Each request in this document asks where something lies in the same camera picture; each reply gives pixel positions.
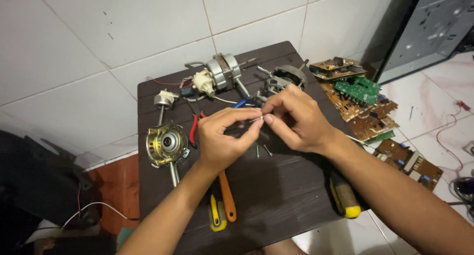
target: dark wooden table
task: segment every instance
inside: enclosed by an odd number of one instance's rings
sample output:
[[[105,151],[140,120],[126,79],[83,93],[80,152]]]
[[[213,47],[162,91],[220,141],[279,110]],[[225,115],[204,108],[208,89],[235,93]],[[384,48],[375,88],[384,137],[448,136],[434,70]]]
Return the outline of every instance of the dark wooden table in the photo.
[[[238,63],[258,58],[242,67],[241,80],[251,94],[263,86],[266,77],[257,71],[257,65],[273,70],[279,65],[299,67],[303,63],[289,41],[236,55],[235,58]],[[163,76],[159,81],[177,83],[202,69],[199,66],[184,70]],[[318,102],[324,116],[333,126],[354,136],[307,67],[304,72],[309,81],[305,92]],[[150,126],[157,125],[159,117],[153,98],[163,88],[179,93],[177,86],[160,85],[152,80],[138,85],[139,202],[142,220],[173,189],[169,168],[152,167],[145,150],[145,132]],[[219,97],[239,101],[242,95],[234,89],[219,94]],[[210,115],[232,104],[205,99],[199,105],[206,115]],[[190,107],[180,100],[175,102],[173,110],[165,112],[165,120],[173,119],[189,132],[193,123],[191,114]],[[240,254],[341,218],[334,211],[323,176],[323,169],[330,167],[329,163],[319,155],[306,156],[279,147],[271,148],[273,157],[269,157],[262,148],[260,159],[256,159],[253,147],[226,170],[237,208],[237,221],[229,223],[222,232],[212,232],[207,203],[201,201],[175,254]],[[181,178],[198,156],[199,150],[191,149],[188,158],[179,163]]]

